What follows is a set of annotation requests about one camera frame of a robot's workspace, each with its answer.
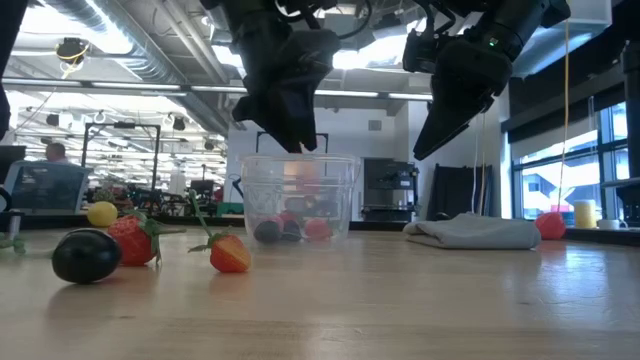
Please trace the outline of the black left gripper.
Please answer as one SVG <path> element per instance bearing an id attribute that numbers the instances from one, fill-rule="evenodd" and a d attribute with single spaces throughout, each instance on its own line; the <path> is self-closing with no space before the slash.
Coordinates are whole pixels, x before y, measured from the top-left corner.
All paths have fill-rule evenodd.
<path id="1" fill-rule="evenodd" d="M 332 69 L 338 36 L 326 29 L 295 31 L 278 19 L 261 19 L 243 24 L 235 45 L 248 93 L 233 110 L 234 119 L 261 123 L 288 153 L 300 153 L 300 143 L 314 151 L 314 93 Z M 290 122 L 297 122 L 297 136 Z"/>

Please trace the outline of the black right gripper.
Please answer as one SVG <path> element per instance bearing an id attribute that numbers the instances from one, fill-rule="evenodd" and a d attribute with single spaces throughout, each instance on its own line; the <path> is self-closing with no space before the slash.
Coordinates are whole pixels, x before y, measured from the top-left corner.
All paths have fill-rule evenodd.
<path id="1" fill-rule="evenodd" d="M 423 160 L 469 127 L 501 94 L 512 74 L 512 61 L 491 46 L 456 39 L 438 53 L 432 76 L 434 100 L 413 148 Z"/>

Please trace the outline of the clear plastic tupperware container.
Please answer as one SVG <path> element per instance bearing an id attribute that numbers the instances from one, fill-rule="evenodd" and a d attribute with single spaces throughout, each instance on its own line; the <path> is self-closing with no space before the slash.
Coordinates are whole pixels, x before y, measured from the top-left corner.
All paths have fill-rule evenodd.
<path id="1" fill-rule="evenodd" d="M 258 154 L 241 160 L 244 220 L 248 234 L 263 221 L 284 225 L 278 218 L 283 211 L 300 216 L 302 238 L 299 242 L 330 243 L 344 239 L 352 217 L 353 193 L 359 175 L 360 160 L 350 155 L 303 155 L 278 158 Z M 304 232 L 312 218 L 327 219 L 333 235 L 329 241 L 310 241 Z"/>

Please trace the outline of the dark round grape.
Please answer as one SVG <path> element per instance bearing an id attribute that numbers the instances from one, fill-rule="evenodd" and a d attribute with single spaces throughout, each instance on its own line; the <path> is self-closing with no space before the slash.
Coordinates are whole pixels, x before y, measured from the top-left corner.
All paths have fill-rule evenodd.
<path id="1" fill-rule="evenodd" d="M 280 226 L 272 220 L 263 221 L 255 228 L 253 236 L 262 244 L 277 243 L 281 238 Z"/>

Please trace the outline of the orange-red long-stemmed strawberry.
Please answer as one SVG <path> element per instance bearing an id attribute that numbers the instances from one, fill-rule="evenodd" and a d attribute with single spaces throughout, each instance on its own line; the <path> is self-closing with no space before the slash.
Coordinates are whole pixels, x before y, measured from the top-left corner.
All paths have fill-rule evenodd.
<path id="1" fill-rule="evenodd" d="M 213 232 L 207 225 L 197 204 L 197 194 L 189 191 L 189 199 L 194 208 L 194 214 L 201 227 L 207 234 L 207 242 L 188 250 L 189 253 L 208 251 L 209 261 L 213 268 L 220 273 L 245 273 L 252 263 L 251 254 L 246 245 L 228 230 Z"/>

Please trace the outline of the large red strawberry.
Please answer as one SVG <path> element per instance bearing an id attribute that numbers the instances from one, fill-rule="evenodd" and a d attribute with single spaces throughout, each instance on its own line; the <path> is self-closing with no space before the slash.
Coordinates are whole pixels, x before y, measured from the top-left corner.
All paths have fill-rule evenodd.
<path id="1" fill-rule="evenodd" d="M 151 260 L 159 263 L 162 259 L 160 237 L 185 232 L 185 229 L 169 228 L 137 210 L 129 210 L 107 228 L 107 234 L 121 248 L 120 264 L 134 267 L 144 266 Z"/>

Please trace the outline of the large black plum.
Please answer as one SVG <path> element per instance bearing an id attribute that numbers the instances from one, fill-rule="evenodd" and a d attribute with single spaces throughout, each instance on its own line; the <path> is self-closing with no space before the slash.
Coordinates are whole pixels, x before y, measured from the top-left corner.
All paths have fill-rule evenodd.
<path id="1" fill-rule="evenodd" d="M 110 235 L 95 229 L 77 229 L 60 240 L 51 263 L 58 278 L 90 284 L 110 276 L 121 259 L 121 247 Z"/>

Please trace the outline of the black panel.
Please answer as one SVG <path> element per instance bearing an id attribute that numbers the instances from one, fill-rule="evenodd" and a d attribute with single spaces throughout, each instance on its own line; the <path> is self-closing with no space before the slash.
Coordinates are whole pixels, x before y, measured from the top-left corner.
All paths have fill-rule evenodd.
<path id="1" fill-rule="evenodd" d="M 493 167 L 446 167 L 437 164 L 427 207 L 426 219 L 434 221 L 440 213 L 453 218 L 470 212 L 474 199 L 475 213 L 492 216 Z"/>

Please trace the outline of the black robot station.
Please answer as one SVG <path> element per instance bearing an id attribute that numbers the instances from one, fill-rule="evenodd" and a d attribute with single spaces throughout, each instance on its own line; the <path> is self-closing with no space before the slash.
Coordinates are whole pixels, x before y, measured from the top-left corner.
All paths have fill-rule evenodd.
<path id="1" fill-rule="evenodd" d="M 418 175 L 413 163 L 366 158 L 361 207 L 364 221 L 411 222 L 419 213 Z"/>

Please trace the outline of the folded grey cloth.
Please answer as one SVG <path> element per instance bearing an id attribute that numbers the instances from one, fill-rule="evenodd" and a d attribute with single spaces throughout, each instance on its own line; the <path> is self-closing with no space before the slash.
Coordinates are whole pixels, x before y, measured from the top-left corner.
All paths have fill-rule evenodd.
<path id="1" fill-rule="evenodd" d="M 411 222 L 403 233 L 409 242 L 441 249 L 531 250 L 542 241 L 533 222 L 471 213 L 450 220 Z"/>

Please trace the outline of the red round fruit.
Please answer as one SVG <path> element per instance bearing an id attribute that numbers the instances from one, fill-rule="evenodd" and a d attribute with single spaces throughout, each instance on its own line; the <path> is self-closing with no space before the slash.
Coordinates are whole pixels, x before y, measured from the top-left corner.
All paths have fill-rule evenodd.
<path id="1" fill-rule="evenodd" d="M 566 224 L 559 212 L 548 212 L 539 215 L 534 224 L 543 240 L 560 240 L 566 232 Z"/>

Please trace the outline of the yellow cup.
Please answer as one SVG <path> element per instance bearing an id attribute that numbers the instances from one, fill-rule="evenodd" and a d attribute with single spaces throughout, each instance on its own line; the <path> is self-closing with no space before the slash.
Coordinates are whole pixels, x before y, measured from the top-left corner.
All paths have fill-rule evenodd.
<path id="1" fill-rule="evenodd" d="M 597 227 L 596 202 L 592 199 L 576 200 L 574 203 L 575 227 L 594 229 Z"/>

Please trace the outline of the yellow lemon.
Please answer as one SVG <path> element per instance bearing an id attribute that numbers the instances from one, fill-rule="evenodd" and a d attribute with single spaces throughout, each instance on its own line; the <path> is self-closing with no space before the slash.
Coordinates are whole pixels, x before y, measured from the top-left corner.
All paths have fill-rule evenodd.
<path id="1" fill-rule="evenodd" d="M 117 208 L 107 201 L 96 202 L 87 211 L 87 219 L 95 227 L 109 227 L 117 218 Z"/>

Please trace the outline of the black aluminium table frame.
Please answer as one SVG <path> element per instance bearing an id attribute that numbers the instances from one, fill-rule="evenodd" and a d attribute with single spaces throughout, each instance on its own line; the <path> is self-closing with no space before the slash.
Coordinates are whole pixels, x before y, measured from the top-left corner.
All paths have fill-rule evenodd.
<path id="1" fill-rule="evenodd" d="M 172 226 L 196 226 L 199 220 L 195 217 L 155 216 L 161 223 Z M 206 218 L 210 226 L 244 228 L 242 218 Z M 400 222 L 354 222 L 349 225 L 350 231 L 401 231 L 405 224 Z M 85 215 L 23 215 L 20 222 L 21 230 L 49 230 L 64 228 L 90 227 Z M 599 230 L 568 228 L 563 236 L 564 240 L 597 243 L 605 245 L 628 246 L 640 249 L 640 231 L 630 230 Z"/>

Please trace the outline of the black metal frame rig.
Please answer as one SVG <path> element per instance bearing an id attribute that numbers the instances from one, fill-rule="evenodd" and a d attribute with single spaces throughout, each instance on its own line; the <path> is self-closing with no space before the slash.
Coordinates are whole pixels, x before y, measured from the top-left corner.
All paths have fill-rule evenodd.
<path id="1" fill-rule="evenodd" d="M 160 148 L 160 137 L 161 137 L 161 127 L 159 125 L 153 124 L 137 124 L 135 121 L 127 122 L 127 121 L 116 121 L 115 123 L 97 123 L 97 122 L 87 122 L 85 125 L 85 130 L 83 134 L 83 147 L 81 154 L 81 166 L 86 166 L 87 153 L 88 153 L 88 145 L 91 140 L 98 136 L 98 134 L 107 127 L 113 127 L 115 129 L 129 129 L 135 130 L 136 128 L 152 128 L 156 131 L 156 136 L 152 138 L 155 141 L 154 144 L 154 156 L 153 156 L 153 167 L 152 167 L 152 181 L 151 181 L 151 191 L 156 189 L 157 182 L 157 171 L 158 171 L 158 160 L 159 160 L 159 148 Z"/>

